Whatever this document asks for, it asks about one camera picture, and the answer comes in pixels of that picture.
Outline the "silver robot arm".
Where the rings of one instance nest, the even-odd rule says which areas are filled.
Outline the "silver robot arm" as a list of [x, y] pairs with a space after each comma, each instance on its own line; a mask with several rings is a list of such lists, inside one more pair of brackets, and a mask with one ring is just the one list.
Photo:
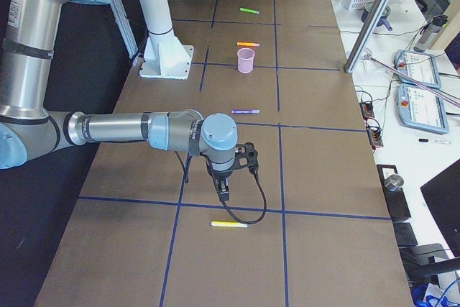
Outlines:
[[148, 142], [160, 150], [204, 156], [222, 201], [238, 168], [237, 130], [225, 114], [198, 111], [84, 114], [47, 111], [44, 97], [62, 5], [119, 0], [10, 0], [1, 60], [1, 167], [23, 165], [89, 142]]

